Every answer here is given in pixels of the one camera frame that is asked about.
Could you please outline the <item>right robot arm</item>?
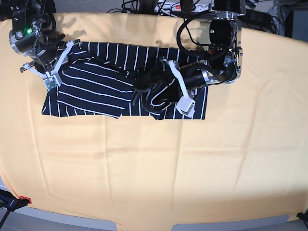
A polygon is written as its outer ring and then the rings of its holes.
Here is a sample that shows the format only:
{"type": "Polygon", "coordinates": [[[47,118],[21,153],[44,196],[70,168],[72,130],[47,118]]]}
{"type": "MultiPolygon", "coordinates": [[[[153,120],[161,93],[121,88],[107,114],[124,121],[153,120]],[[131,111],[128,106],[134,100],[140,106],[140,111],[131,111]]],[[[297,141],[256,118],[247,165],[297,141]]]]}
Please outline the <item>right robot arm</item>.
{"type": "Polygon", "coordinates": [[[11,48],[31,58],[20,68],[32,72],[45,82],[47,87],[61,85],[59,74],[68,63],[71,49],[81,41],[64,41],[65,35],[56,32],[55,3],[52,0],[11,0],[12,30],[9,33],[11,48]]]}

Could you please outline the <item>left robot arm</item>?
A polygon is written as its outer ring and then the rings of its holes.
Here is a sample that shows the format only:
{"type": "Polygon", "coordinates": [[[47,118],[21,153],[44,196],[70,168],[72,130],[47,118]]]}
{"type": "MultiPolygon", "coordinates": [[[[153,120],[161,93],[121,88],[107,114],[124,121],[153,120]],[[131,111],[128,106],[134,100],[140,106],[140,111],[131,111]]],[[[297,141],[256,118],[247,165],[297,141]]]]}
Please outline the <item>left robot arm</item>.
{"type": "Polygon", "coordinates": [[[213,0],[204,10],[196,10],[192,0],[181,0],[177,9],[183,13],[183,23],[176,33],[178,51],[197,60],[191,64],[179,64],[167,55],[159,55],[157,63],[138,77],[133,100],[158,106],[163,103],[196,101],[199,92],[208,86],[230,83],[240,76],[241,47],[239,17],[245,10],[240,0],[213,0]],[[196,19],[210,21],[208,44],[191,39],[198,47],[208,49],[188,50],[181,41],[183,30],[196,19]]]}

